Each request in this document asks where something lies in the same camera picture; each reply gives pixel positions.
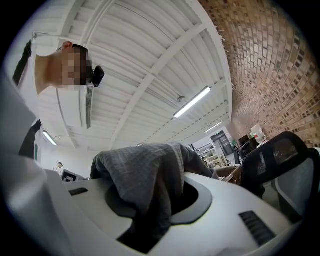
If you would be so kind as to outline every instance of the chair backrest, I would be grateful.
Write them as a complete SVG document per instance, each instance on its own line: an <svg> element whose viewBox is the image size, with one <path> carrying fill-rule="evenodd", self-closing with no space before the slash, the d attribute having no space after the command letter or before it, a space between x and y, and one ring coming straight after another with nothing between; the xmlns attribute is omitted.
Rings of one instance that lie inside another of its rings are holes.
<svg viewBox="0 0 320 256"><path fill-rule="evenodd" d="M283 132L248 154L241 186L285 214L301 220L319 188L320 155L292 132Z"/></svg>

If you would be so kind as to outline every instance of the gray cloth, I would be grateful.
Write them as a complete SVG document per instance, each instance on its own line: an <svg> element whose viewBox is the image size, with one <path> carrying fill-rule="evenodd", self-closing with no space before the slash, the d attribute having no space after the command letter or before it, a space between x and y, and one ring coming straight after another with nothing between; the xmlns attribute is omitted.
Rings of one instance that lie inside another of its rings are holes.
<svg viewBox="0 0 320 256"><path fill-rule="evenodd" d="M155 244L171 226L172 204L183 193L184 172L219 179L195 152L180 143L103 151L93 160L91 179L112 179L120 197L135 206L137 217L128 240L136 250L147 251L139 249L139 244Z"/></svg>

